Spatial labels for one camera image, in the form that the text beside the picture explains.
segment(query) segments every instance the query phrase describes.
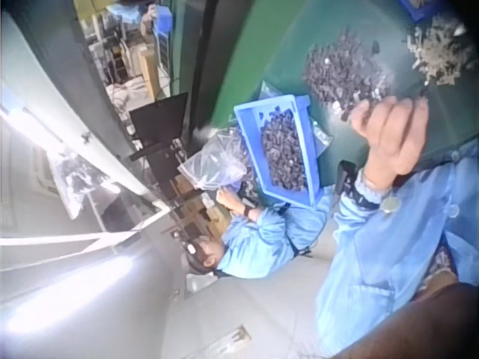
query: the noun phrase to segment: clear plastic bag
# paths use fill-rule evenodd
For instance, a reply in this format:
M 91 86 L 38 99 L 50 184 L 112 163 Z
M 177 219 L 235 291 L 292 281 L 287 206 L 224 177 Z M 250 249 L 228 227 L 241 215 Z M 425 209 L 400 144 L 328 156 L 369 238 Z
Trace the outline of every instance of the clear plastic bag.
M 268 99 L 270 97 L 281 96 L 283 93 L 277 88 L 274 88 L 266 81 L 261 83 L 261 90 L 259 99 Z M 321 153 L 331 144 L 333 137 L 327 135 L 316 120 L 309 117 L 311 126 L 313 127 L 314 143 L 316 145 L 316 156 L 320 156 Z
M 102 171 L 71 150 L 48 153 L 48 160 L 58 193 L 71 219 L 78 217 L 85 196 L 98 186 L 110 184 L 118 188 Z
M 240 181 L 246 174 L 241 134 L 233 129 L 218 131 L 203 149 L 178 166 L 178 170 L 196 188 L 214 191 Z

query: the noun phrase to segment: wristwatch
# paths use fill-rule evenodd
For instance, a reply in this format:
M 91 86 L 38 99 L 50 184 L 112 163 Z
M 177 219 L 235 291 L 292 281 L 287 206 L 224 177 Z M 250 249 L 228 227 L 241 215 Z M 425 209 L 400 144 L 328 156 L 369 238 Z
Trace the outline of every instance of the wristwatch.
M 338 164 L 338 179 L 335 185 L 335 192 L 337 195 L 341 193 L 346 193 L 350 198 L 352 198 L 356 204 L 364 209 L 375 210 L 379 208 L 381 200 L 378 203 L 369 201 L 366 197 L 361 194 L 356 185 L 358 184 L 358 175 L 361 176 L 362 172 L 356 170 L 356 165 L 349 161 L 341 161 Z

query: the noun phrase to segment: blue bin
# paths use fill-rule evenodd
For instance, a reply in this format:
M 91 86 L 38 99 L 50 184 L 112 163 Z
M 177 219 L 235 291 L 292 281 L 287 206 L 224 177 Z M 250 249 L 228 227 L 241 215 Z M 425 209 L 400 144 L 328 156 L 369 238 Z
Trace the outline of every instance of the blue bin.
M 323 190 L 320 188 L 314 134 L 308 115 L 310 104 L 308 95 L 285 95 L 234 106 L 234 113 L 248 146 L 263 193 L 304 208 L 316 208 L 323 195 Z M 288 109 L 293 112 L 308 183 L 308 188 L 304 191 L 291 191 L 273 185 L 269 175 L 268 161 L 261 146 L 261 128 L 271 119 L 269 113 L 274 112 L 278 106 L 281 112 Z
M 407 12 L 409 13 L 409 15 L 411 15 L 412 19 L 415 22 L 419 22 L 422 19 L 428 19 L 436 15 L 436 13 L 438 13 L 444 5 L 444 0 L 432 0 L 426 2 L 424 6 L 416 8 L 412 6 L 410 0 L 399 1 L 406 8 Z
M 156 35 L 169 34 L 171 28 L 173 27 L 173 15 L 171 14 L 170 8 L 167 6 L 157 5 L 156 12 L 158 17 L 156 18 L 153 31 Z

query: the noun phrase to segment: green work table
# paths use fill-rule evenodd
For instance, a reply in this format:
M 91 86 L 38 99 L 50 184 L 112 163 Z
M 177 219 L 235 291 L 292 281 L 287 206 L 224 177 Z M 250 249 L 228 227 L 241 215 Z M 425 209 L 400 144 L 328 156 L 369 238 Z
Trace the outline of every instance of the green work table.
M 274 26 L 275 22 L 269 21 L 270 15 L 266 13 L 266 6 L 256 6 L 251 9 L 243 29 L 243 38 L 239 39 L 234 57 L 244 59 L 247 53 L 250 59 L 248 65 L 256 70 L 252 72 L 257 77 L 250 78 L 249 82 L 248 79 L 237 82 L 236 88 L 231 86 L 231 80 L 241 76 L 235 71 L 244 71 L 248 68 L 246 64 L 235 64 L 235 58 L 232 59 L 222 92 L 216 103 L 213 125 L 225 125 L 228 120 L 225 109 L 230 106 L 231 113 L 233 106 L 237 103 L 253 99 L 255 90 L 262 80 L 268 81 L 283 93 L 309 93 L 308 87 L 302 80 L 306 55 L 315 44 L 323 46 L 335 42 L 340 32 L 346 27 L 357 33 L 367 48 L 371 47 L 374 40 L 379 42 L 380 53 L 377 55 L 377 60 L 393 74 L 394 94 L 399 97 L 414 97 L 419 94 L 425 77 L 424 74 L 412 69 L 415 57 L 409 52 L 405 43 L 407 33 L 414 26 L 414 22 L 399 1 L 306 0 L 298 1 L 298 3 L 300 8 L 296 9 L 296 16 L 289 27 L 279 29 L 283 32 L 282 36 L 276 40 L 276 47 L 270 49 L 269 54 L 260 52 L 259 66 L 263 66 L 263 72 L 259 76 L 258 68 L 255 68 L 254 64 L 253 50 L 257 50 L 260 44 L 255 41 L 251 32 L 254 29 L 261 31 L 262 26 Z M 281 7 L 269 10 L 276 13 L 278 8 Z M 263 22 L 261 22 L 263 18 L 261 11 L 265 16 Z M 287 14 L 282 13 L 281 10 L 279 13 L 280 20 L 286 21 Z M 265 64 L 264 58 L 268 55 L 269 61 Z M 249 91 L 248 97 L 244 94 L 246 90 Z M 463 73 L 454 86 L 430 86 L 428 95 L 430 122 L 424 158 L 435 157 L 438 153 L 457 147 L 478 134 L 478 94 L 479 73 L 477 71 Z M 367 146 L 364 140 L 351 130 L 348 123 L 342 122 L 337 117 L 328 116 L 328 112 L 312 95 L 310 96 L 310 115 L 334 137 L 331 146 L 318 159 L 321 183 L 329 185 L 335 181 L 340 160 L 346 159 L 358 165 L 364 163 Z

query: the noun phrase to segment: hand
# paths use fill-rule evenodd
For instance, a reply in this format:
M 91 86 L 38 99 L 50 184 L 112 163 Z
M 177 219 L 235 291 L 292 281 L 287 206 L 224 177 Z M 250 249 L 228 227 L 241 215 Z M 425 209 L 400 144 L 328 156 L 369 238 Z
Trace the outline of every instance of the hand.
M 151 5 L 148 6 L 148 11 L 146 13 L 144 13 L 143 16 L 141 17 L 141 21 L 142 22 L 153 21 L 157 17 L 158 17 L 158 13 L 156 11 L 156 5 L 151 4 Z
M 366 183 L 376 190 L 392 186 L 397 175 L 409 174 L 426 143 L 429 106 L 426 99 L 387 97 L 367 117 L 370 104 L 361 102 L 351 113 L 351 125 L 367 139 L 370 152 L 364 167 Z
M 243 213 L 244 203 L 238 195 L 228 189 L 221 188 L 216 192 L 216 200 L 228 209 L 234 212 Z

